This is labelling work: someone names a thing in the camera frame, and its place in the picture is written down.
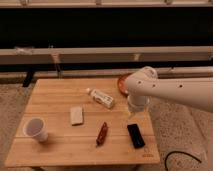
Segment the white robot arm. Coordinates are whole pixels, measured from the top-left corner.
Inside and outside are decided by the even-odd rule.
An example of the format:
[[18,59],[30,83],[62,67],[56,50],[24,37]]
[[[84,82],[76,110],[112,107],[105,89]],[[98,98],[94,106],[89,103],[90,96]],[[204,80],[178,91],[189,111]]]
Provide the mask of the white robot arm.
[[132,114],[142,112],[148,97],[156,97],[213,113],[213,78],[159,79],[152,67],[143,67],[124,81]]

